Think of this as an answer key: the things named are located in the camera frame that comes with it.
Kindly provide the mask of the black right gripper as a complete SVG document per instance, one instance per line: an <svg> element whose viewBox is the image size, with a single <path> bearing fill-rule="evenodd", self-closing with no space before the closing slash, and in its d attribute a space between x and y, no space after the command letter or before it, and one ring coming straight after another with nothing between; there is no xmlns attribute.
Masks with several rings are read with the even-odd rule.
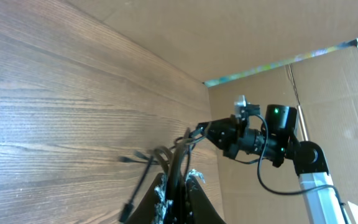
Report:
<svg viewBox="0 0 358 224"><path fill-rule="evenodd" d="M193 137L204 137L223 151L223 156L235 159L239 152L238 140L244 136L244 131L249 127L248 118L218 119L199 123L193 131Z"/></svg>

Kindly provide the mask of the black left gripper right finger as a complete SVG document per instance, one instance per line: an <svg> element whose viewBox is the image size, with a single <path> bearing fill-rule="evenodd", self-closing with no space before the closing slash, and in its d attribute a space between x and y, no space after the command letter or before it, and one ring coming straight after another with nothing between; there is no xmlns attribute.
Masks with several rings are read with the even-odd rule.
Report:
<svg viewBox="0 0 358 224"><path fill-rule="evenodd" d="M213 207L213 204L209 201L197 178L205 183L203 174L192 169L185 180L187 194L186 206L189 209L186 223L225 224L226 222L220 217Z"/></svg>

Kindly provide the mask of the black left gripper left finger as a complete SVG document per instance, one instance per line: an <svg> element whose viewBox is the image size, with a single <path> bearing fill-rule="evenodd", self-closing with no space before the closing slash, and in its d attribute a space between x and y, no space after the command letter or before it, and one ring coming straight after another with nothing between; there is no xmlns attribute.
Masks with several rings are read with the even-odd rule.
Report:
<svg viewBox="0 0 358 224"><path fill-rule="evenodd" d="M167 209L170 206L165 201L165 189L167 185L167 176L159 173L155 177L152 185L145 193L138 207L132 212L125 224L151 224L165 223Z"/></svg>

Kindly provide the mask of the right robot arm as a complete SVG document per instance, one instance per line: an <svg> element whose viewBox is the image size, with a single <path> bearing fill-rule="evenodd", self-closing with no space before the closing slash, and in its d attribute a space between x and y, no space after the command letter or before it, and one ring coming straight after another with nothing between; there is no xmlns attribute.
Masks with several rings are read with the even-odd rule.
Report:
<svg viewBox="0 0 358 224"><path fill-rule="evenodd" d="M280 167L293 162L300 190L279 192L261 182L270 193L282 196L302 195L311 223L349 223L345 204L334 186L322 148L312 141L297 138L298 110L283 105L268 105L265 116L260 106L236 103L235 114L228 118L199 123L195 133L202 134L223 156L236 160L239 151L254 154L257 178L261 179L264 160Z"/></svg>

